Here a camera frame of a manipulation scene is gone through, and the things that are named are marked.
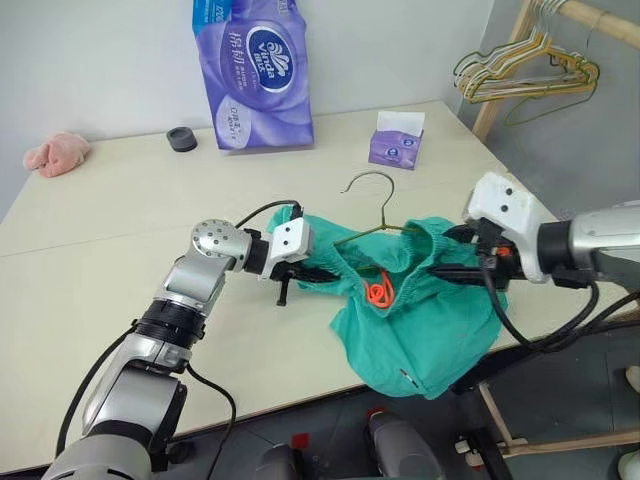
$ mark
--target white table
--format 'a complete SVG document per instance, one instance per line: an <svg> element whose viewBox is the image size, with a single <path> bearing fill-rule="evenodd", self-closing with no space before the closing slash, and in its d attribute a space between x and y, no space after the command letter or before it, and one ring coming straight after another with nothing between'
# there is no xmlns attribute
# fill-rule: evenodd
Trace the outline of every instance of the white table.
<svg viewBox="0 0 640 480"><path fill-rule="evenodd" d="M507 174L441 102L402 109L427 114L412 172L367 163L376 111L366 111L317 117L316 146L303 151L224 155L211 131L202 130L189 153L174 153L162 134L109 140L94 143L87 162L67 175L33 174L0 225L0 471L51 461L82 377L148 307L198 221L237 221L284 196L308 213L366 229L378 222L384 179L365 177L349 194L339 192L368 169L396 181L389 221L460 221L475 182L487 171ZM251 226L262 229L268 218ZM228 274L206 337L193 349L193 365L234 395L241 417L361 384L328 328L344 300L292 288L281 308L277 292L277 284ZM622 294L604 285L601 303ZM575 314L586 296L514 282L509 312L525 335L541 336ZM503 334L494 348L513 343ZM228 418L222 398L188 376L182 380L190 393L179 431ZM76 421L70 441L78 431Z"/></svg>

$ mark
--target gray floor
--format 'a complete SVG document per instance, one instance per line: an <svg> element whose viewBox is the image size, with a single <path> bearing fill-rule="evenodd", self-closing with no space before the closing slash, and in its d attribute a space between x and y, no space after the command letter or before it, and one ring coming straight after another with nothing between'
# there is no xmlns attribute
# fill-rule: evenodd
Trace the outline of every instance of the gray floor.
<svg viewBox="0 0 640 480"><path fill-rule="evenodd" d="M491 391L514 436L530 442L568 439L640 424L640 396L626 384L624 368L640 363L640 328L586 338L572 348L542 356L503 373ZM484 423L476 398L445 394L437 400L392 399L363 392L299 407L240 424L232 433L213 478L250 479L270 446L309 433L304 450L308 477L333 479L372 474L363 441L367 411L385 407L410 420L430 443L450 480L486 479L455 453L457 435ZM463 414L471 402L476 414ZM158 475L161 480L203 479L219 432L195 439L196 457ZM617 479L616 460L633 447L523 456L508 460L516 480Z"/></svg>

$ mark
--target wooden rack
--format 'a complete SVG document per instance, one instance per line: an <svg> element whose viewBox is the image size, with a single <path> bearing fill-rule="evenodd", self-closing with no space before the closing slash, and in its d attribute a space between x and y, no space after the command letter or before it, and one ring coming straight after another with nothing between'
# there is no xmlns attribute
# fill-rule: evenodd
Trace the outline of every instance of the wooden rack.
<svg viewBox="0 0 640 480"><path fill-rule="evenodd" d="M534 24L534 19L531 15L531 4L536 1L538 0L524 0L522 2L522 9L513 26L509 43L524 40L531 33ZM617 38L640 50L640 25L577 0L568 0L560 7L558 12L576 22L587 25L593 30ZM494 100L484 103L480 109L480 113L473 125L473 133L483 143L498 118L500 105L501 100Z"/></svg>

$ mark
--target gold hanger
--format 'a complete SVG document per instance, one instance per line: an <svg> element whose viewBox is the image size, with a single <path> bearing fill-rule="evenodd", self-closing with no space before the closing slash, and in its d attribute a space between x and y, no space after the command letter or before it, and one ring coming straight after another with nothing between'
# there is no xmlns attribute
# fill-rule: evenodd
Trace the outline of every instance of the gold hanger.
<svg viewBox="0 0 640 480"><path fill-rule="evenodd" d="M405 231L405 232L416 232L417 231L414 228L398 227L396 225L389 225L387 223L386 216L385 216L385 213L384 213L384 207L387 206L387 203L389 203L389 200L391 200L391 197L393 197L393 194L394 194L394 192L396 190L396 186L395 186L395 183L393 181L393 178L391 178L389 175L387 175L384 172L380 172L378 170L371 170L369 172L360 173L360 174L356 175L355 177L353 177L351 179L351 181L349 182L349 185L347 185L347 188L344 189L340 193L347 193L351 189L351 186L353 185L353 183L357 179L359 179L360 177L364 177L365 175L382 175L387 180L389 180L389 183L391 184L391 191L389 192L389 196L387 197L387 199L382 204L382 207L380 208L380 212L381 212L380 225L375 227L375 228L371 228L369 230L366 230L364 232L357 233L356 235L353 235L351 237L345 238L343 240L338 240L337 242L333 243L335 246L342 245L344 243L350 242L351 240L355 240L356 238L364 237L365 235L369 235L370 233L377 232L378 230L402 230L402 231Z"/></svg>

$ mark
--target pink towel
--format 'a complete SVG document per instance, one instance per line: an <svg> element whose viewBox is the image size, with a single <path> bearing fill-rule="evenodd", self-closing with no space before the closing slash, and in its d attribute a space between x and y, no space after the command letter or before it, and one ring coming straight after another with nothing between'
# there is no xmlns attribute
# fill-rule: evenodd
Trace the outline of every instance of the pink towel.
<svg viewBox="0 0 640 480"><path fill-rule="evenodd" d="M58 133L47 143L24 154L28 170L39 170L43 177L56 177L73 170L82 162L91 147L80 135Z"/></svg>

